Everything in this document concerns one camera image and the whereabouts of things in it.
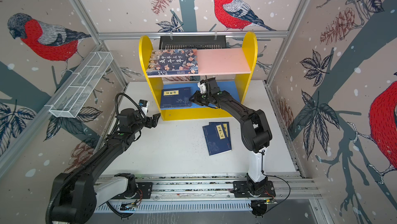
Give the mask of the black slotted vent panel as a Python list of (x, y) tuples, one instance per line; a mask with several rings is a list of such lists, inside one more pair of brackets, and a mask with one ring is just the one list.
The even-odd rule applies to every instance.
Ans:
[(163, 36), (159, 49), (225, 49), (225, 36)]

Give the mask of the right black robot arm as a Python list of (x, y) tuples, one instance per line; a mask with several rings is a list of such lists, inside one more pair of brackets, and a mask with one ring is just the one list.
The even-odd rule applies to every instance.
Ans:
[(220, 90), (215, 78), (201, 80), (197, 86), (199, 90), (189, 99), (192, 103), (222, 109), (240, 124), (242, 142), (250, 151), (247, 174), (250, 195), (272, 196), (273, 187), (265, 173), (265, 159), (273, 135), (264, 111), (248, 108), (234, 99), (229, 92)]

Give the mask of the black round connector underneath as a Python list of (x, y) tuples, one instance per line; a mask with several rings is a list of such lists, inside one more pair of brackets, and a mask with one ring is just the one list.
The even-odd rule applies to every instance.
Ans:
[(263, 217), (267, 212), (266, 200), (251, 201), (251, 213), (256, 217)]

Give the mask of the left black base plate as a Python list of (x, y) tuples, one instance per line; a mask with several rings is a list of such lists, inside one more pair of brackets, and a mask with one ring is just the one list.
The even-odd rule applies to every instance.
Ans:
[(152, 182), (138, 182), (134, 190), (127, 190), (124, 193), (118, 194), (112, 200), (129, 200), (129, 199), (150, 199), (153, 189)]

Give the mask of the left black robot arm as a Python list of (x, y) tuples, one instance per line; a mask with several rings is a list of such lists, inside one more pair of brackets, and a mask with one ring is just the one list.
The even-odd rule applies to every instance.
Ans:
[(123, 194), (127, 198), (143, 198), (135, 176), (119, 173), (100, 185), (96, 182), (106, 168), (138, 140), (143, 128), (155, 128), (161, 115), (147, 117), (142, 110), (124, 109), (104, 145), (85, 163), (70, 173), (60, 173), (53, 181), (45, 221), (84, 224), (96, 208), (109, 204), (110, 199)]

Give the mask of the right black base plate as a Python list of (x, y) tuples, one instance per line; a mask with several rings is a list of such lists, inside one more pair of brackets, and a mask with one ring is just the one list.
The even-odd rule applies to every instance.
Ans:
[(275, 198), (276, 193), (272, 181), (262, 180), (254, 183), (252, 181), (234, 181), (230, 193), (235, 198)]

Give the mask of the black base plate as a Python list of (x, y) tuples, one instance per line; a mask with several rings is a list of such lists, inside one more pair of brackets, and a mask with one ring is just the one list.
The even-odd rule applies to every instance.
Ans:
[(272, 181), (262, 180), (254, 183), (252, 181), (234, 181), (230, 193), (235, 198), (275, 198), (276, 193)]
[(127, 190), (124, 193), (118, 194), (112, 200), (129, 200), (129, 199), (150, 199), (153, 189), (152, 182), (138, 182), (134, 190)]

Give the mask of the yellow shelf with coloured boards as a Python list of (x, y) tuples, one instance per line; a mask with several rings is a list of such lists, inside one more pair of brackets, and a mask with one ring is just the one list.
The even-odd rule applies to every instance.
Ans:
[(153, 45), (148, 36), (140, 38), (139, 57), (144, 76), (153, 94), (156, 106), (164, 121), (214, 119), (231, 117), (225, 110), (192, 105), (190, 108), (160, 107), (162, 90), (166, 88), (163, 79), (183, 76), (233, 75), (234, 81), (219, 82), (222, 91), (228, 91), (237, 101), (243, 103), (257, 62), (258, 44), (253, 32), (246, 33), (241, 48), (197, 50), (197, 69), (189, 67), (181, 73), (164, 71), (148, 75), (149, 63), (154, 59)]

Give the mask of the illustrated colourful cover book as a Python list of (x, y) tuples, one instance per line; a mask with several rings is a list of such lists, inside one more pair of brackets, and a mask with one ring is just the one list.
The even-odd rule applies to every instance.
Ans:
[(153, 50), (146, 72), (148, 76), (198, 74), (197, 50)]

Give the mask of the navy blue book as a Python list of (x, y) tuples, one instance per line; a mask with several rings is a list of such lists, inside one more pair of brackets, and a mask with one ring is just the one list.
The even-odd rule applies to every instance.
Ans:
[(160, 108), (170, 109), (191, 107), (192, 102), (189, 100), (191, 95), (191, 89), (189, 87), (163, 89), (161, 92)]
[(203, 132), (210, 156), (232, 150), (230, 135), (229, 137), (226, 136), (222, 124), (208, 124), (203, 126)]
[(228, 131), (229, 122), (209, 122), (209, 125), (212, 125), (212, 124), (222, 124), (222, 126), (224, 127), (224, 130), (225, 130), (226, 136), (229, 137), (229, 131)]

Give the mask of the small green circuit board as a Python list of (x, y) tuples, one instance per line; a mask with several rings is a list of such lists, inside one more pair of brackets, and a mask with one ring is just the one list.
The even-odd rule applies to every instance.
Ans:
[(121, 207), (120, 207), (120, 210), (121, 211), (135, 211), (138, 208), (139, 205), (140, 205), (139, 203), (135, 203), (135, 202), (133, 202), (133, 203), (122, 203)]

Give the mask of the aluminium mounting rail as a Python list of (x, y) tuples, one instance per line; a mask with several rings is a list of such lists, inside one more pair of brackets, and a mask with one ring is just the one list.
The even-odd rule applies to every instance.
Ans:
[[(269, 176), (273, 182), (276, 200), (322, 199), (313, 179), (302, 178), (298, 173)], [(137, 182), (152, 182), (152, 200), (228, 200), (234, 181), (247, 181), (244, 173), (224, 174), (141, 174)]]

